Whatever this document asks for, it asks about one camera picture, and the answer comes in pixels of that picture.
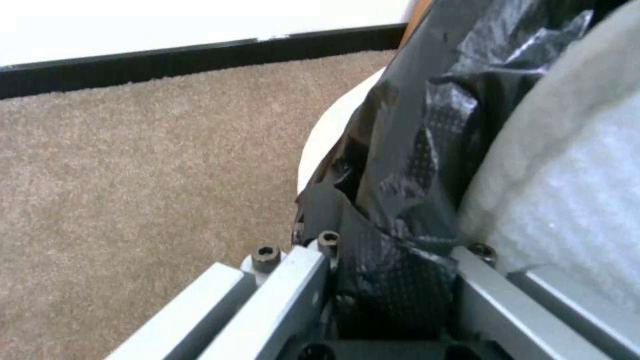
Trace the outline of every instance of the black garbage bag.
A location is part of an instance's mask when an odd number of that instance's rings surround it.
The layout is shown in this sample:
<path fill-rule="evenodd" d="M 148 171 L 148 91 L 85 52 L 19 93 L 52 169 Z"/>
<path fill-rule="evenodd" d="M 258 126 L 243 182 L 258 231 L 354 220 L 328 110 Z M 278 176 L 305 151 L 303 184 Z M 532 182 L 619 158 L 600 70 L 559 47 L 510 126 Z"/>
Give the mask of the black garbage bag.
<path fill-rule="evenodd" d="M 439 0 L 298 198 L 294 243 L 340 233 L 345 338 L 434 338 L 456 211 L 503 123 L 590 26 L 588 0 Z"/>

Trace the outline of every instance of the hex socket bolt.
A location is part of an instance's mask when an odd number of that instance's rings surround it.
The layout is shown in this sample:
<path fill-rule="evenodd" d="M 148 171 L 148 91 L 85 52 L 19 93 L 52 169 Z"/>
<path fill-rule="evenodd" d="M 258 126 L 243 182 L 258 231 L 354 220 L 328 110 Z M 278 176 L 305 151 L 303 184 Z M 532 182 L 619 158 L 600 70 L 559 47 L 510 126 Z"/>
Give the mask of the hex socket bolt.
<path fill-rule="evenodd" d="M 251 264 L 257 272 L 271 273 L 280 264 L 280 248 L 271 245 L 258 246 L 251 253 Z"/>
<path fill-rule="evenodd" d="M 323 254 L 334 258 L 338 254 L 340 235 L 335 231 L 323 231 L 318 235 L 318 249 Z"/>
<path fill-rule="evenodd" d="M 495 263 L 498 260 L 498 254 L 493 247 L 483 243 L 473 243 L 467 247 L 469 251 L 484 261 L 487 265 L 495 268 Z"/>

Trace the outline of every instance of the white foam padding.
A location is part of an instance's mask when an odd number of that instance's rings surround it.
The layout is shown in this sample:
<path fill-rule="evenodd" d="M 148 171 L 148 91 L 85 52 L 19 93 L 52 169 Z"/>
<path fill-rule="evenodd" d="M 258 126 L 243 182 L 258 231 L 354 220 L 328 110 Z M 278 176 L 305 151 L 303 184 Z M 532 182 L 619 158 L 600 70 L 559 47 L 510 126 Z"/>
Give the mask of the white foam padding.
<path fill-rule="evenodd" d="M 640 2 L 554 64 L 494 141 L 460 209 L 501 270 L 553 264 L 640 312 Z"/>

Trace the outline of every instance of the carpet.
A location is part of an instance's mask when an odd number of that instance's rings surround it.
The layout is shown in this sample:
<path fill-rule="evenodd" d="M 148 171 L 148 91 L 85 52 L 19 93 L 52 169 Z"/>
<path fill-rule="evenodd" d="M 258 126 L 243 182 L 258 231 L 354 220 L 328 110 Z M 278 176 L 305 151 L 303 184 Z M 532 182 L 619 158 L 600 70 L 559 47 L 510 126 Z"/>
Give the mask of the carpet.
<path fill-rule="evenodd" d="M 0 357 L 104 357 L 214 262 L 286 249 L 308 132 L 392 56 L 0 101 Z"/>

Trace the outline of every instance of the black baseboard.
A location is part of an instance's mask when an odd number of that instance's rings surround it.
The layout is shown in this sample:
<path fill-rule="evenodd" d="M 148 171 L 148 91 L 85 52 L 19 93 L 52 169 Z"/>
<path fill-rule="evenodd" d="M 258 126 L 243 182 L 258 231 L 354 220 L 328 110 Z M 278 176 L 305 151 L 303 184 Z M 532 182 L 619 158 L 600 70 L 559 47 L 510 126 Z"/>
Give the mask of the black baseboard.
<path fill-rule="evenodd" d="M 0 67 L 0 99 L 278 61 L 396 49 L 406 24 Z"/>

